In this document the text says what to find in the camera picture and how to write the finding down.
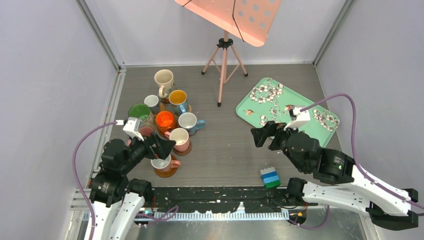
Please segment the large ridged brown wooden coaster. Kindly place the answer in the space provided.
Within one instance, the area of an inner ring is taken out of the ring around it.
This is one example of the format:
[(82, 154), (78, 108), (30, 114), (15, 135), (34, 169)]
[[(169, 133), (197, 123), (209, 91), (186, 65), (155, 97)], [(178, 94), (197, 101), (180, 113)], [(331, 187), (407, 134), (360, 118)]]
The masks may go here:
[(164, 138), (169, 138), (169, 136), (171, 134), (171, 130), (168, 130), (168, 129), (158, 129), (157, 130), (157, 133), (160, 136), (164, 137)]

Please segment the peach mug white inside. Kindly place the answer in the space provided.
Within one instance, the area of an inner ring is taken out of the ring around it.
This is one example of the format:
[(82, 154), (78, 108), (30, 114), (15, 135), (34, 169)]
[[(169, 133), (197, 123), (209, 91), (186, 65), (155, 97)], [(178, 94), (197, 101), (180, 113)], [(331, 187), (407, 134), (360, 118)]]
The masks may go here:
[(177, 169), (181, 166), (181, 162), (177, 160), (172, 154), (166, 158), (151, 159), (150, 163), (152, 167), (159, 172), (167, 173), (173, 169)]

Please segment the pink white inside mug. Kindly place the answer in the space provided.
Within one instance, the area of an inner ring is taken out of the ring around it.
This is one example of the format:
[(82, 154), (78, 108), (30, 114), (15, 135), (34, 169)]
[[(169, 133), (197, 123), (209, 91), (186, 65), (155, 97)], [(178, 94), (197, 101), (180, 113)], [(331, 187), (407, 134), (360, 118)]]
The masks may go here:
[(175, 128), (171, 131), (166, 131), (164, 135), (172, 141), (175, 141), (176, 144), (174, 149), (179, 152), (185, 152), (189, 149), (190, 146), (190, 136), (187, 130), (184, 128)]

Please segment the pink inside floral mug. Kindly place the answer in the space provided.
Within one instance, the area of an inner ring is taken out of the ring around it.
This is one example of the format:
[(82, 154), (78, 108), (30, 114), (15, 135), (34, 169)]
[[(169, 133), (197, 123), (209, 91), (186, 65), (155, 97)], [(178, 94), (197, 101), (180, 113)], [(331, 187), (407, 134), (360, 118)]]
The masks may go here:
[[(151, 133), (154, 133), (155, 132), (155, 130), (152, 127), (150, 127), (150, 126), (142, 126), (139, 129), (139, 132), (141, 133), (142, 136), (149, 137), (151, 135)], [(131, 144), (132, 139), (133, 139), (132, 137), (129, 137), (129, 139), (127, 141), (127, 145), (128, 146)]]

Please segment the orange mug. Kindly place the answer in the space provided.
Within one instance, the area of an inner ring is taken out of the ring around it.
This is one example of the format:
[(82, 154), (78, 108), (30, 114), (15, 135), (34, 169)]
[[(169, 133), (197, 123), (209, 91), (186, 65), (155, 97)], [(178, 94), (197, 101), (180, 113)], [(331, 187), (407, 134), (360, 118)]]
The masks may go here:
[(159, 112), (155, 117), (155, 123), (158, 129), (165, 130), (174, 130), (178, 128), (178, 121), (175, 119), (175, 116), (170, 111)]

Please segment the white inside teal mug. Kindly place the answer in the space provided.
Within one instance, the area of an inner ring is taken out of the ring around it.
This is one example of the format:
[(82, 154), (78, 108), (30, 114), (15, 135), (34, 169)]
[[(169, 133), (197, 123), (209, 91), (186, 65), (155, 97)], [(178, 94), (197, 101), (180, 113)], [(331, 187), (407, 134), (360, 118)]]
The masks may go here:
[(185, 129), (190, 136), (194, 136), (196, 132), (206, 125), (205, 120), (198, 120), (196, 115), (191, 112), (185, 112), (178, 118), (178, 124)]

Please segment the green inside cream mug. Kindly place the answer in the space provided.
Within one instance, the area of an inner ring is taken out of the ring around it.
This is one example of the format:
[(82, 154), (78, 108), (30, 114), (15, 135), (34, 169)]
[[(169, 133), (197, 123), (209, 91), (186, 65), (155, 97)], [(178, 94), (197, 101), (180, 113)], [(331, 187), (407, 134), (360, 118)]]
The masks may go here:
[(140, 120), (140, 127), (156, 128), (155, 117), (150, 108), (144, 103), (133, 105), (128, 111), (128, 117), (138, 118)]

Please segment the light plain wooden coaster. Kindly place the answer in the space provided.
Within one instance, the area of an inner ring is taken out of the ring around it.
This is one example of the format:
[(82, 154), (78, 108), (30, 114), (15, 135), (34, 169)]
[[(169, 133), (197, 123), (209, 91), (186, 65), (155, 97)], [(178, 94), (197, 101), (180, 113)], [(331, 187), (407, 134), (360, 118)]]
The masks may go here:
[(163, 102), (160, 102), (159, 103), (159, 112), (161, 113), (161, 112), (163, 112), (163, 111), (165, 111), (166, 110), (166, 106), (164, 105), (164, 103)]

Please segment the small blue patterned mug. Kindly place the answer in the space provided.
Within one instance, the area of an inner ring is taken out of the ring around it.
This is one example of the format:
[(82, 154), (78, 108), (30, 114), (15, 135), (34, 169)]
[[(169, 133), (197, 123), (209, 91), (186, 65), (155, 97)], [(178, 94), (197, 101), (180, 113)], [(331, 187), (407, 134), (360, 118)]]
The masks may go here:
[(157, 115), (161, 111), (160, 103), (160, 98), (154, 94), (148, 95), (144, 99), (144, 104), (149, 107), (153, 115)]

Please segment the yellow inside blue mug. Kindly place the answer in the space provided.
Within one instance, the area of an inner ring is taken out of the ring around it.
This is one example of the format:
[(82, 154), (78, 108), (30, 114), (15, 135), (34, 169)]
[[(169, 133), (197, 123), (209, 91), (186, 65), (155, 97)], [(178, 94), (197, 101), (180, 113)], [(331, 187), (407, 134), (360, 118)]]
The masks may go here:
[(185, 91), (174, 90), (170, 93), (168, 99), (171, 103), (171, 111), (176, 117), (179, 118), (182, 114), (191, 112)]

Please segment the cream shell pattern mug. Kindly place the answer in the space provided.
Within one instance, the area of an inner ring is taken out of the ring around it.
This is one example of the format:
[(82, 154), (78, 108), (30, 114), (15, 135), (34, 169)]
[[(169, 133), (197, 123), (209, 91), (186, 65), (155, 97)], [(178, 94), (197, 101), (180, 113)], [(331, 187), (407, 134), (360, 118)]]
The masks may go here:
[(154, 75), (154, 81), (158, 85), (158, 95), (162, 99), (168, 99), (169, 95), (177, 88), (175, 86), (174, 74), (169, 69), (161, 69)]

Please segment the dark walnut coaster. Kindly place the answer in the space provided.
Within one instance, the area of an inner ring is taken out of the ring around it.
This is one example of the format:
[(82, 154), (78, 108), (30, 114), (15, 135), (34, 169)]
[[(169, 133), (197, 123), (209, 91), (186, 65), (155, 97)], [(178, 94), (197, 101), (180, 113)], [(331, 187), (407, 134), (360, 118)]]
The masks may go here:
[(188, 148), (185, 151), (179, 151), (176, 148), (173, 148), (173, 152), (178, 156), (186, 156), (189, 154), (192, 150), (192, 145), (189, 145)]

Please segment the ridged brown coaster back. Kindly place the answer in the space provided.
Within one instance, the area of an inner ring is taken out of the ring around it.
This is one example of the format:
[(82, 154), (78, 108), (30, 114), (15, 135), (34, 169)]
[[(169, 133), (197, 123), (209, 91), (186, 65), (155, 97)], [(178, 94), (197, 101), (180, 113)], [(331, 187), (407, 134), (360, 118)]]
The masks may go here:
[(169, 104), (170, 100), (169, 100), (169, 95), (167, 95), (166, 97), (161, 98), (161, 102), (164, 104)]

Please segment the pink music stand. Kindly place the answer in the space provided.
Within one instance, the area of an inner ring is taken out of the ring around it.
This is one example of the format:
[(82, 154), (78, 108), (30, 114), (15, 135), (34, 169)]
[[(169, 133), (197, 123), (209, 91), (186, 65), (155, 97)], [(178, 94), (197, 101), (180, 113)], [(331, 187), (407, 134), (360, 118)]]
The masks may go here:
[(272, 23), (281, 5), (280, 0), (177, 0), (182, 8), (202, 17), (224, 31), (215, 51), (204, 66), (205, 74), (211, 63), (220, 73), (217, 106), (222, 105), (223, 86), (237, 69), (249, 75), (230, 36), (253, 47), (265, 44)]

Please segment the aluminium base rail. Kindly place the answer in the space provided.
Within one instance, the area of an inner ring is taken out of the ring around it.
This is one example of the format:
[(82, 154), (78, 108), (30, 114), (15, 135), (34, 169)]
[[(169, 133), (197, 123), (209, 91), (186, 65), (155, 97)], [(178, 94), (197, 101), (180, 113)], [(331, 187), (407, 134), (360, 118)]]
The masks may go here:
[(138, 222), (265, 221), (283, 220), (302, 229), (320, 229), (335, 221), (344, 228), (363, 218), (340, 207), (327, 210), (322, 203), (291, 203), (285, 188), (258, 186), (154, 187), (135, 215)]

